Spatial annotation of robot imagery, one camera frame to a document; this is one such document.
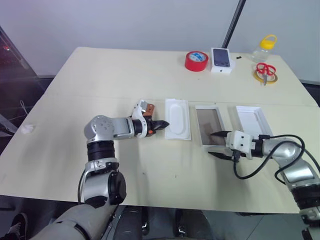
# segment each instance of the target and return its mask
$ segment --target red scissors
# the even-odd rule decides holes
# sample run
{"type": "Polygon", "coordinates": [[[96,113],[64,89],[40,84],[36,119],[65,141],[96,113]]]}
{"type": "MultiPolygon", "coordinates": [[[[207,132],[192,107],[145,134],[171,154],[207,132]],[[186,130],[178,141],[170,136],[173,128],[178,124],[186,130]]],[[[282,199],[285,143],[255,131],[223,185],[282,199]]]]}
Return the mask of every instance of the red scissors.
{"type": "Polygon", "coordinates": [[[256,71],[263,76],[263,84],[267,84],[268,76],[272,76],[276,73],[276,68],[272,65],[268,65],[264,62],[259,62],[256,65],[256,71]]]}

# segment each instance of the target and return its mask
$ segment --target yellow bottle cap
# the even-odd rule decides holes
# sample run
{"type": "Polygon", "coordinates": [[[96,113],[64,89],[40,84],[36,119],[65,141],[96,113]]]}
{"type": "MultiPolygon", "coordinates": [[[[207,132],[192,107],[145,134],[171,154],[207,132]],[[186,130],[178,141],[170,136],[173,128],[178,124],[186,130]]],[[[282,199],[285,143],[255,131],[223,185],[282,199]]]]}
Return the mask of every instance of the yellow bottle cap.
{"type": "Polygon", "coordinates": [[[264,39],[260,42],[260,47],[262,49],[271,50],[274,48],[275,44],[277,42],[277,36],[273,34],[269,34],[264,37],[264,39]]]}

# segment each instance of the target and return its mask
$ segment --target red tape roll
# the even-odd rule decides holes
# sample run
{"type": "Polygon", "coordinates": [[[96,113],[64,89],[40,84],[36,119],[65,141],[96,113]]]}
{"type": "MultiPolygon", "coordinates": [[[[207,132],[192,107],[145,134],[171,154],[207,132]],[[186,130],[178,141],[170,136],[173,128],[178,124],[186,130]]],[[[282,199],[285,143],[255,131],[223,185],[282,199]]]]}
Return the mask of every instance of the red tape roll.
{"type": "Polygon", "coordinates": [[[209,57],[202,51],[191,51],[185,56],[184,66],[193,72],[200,72],[207,66],[209,57]]]}

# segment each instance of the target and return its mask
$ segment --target plastic bottle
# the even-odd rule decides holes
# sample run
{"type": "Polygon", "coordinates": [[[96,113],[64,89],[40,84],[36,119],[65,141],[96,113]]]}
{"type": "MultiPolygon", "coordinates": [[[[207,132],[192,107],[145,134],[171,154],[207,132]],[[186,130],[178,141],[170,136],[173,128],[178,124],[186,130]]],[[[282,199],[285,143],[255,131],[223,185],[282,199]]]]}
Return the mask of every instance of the plastic bottle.
{"type": "Polygon", "coordinates": [[[251,55],[252,61],[256,63],[263,63],[267,60],[270,55],[271,50],[274,48],[277,42],[277,36],[273,34],[269,34],[265,36],[259,46],[255,48],[251,55]]]}

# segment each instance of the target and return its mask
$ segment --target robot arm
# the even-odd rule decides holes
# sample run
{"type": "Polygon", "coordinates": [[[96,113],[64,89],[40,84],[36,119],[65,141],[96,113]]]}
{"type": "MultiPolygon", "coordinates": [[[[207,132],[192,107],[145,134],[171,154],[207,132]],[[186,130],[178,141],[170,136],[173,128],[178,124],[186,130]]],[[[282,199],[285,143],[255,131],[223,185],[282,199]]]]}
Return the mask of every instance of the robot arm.
{"type": "Polygon", "coordinates": [[[125,178],[115,158],[114,140],[149,137],[167,127],[166,121],[152,120],[154,108],[140,100],[130,117],[98,115],[85,126],[88,162],[78,188],[78,202],[85,204],[67,210],[33,240],[101,239],[117,205],[127,195],[125,178]]]}
{"type": "Polygon", "coordinates": [[[248,179],[259,172],[255,171],[254,174],[248,176],[239,176],[236,165],[241,156],[250,160],[253,157],[272,157],[278,163],[280,169],[283,168],[280,174],[284,183],[300,209],[299,214],[303,222],[309,225],[307,230],[302,231],[303,237],[312,239],[310,238],[312,234],[319,237],[320,179],[312,166],[300,158],[303,154],[303,152],[301,153],[302,146],[287,137],[274,138],[268,135],[260,135],[259,139],[254,139],[253,136],[241,131],[220,131],[212,135],[224,137],[225,146],[213,146],[209,153],[221,159],[232,160],[234,162],[234,173],[240,179],[248,179]]]}

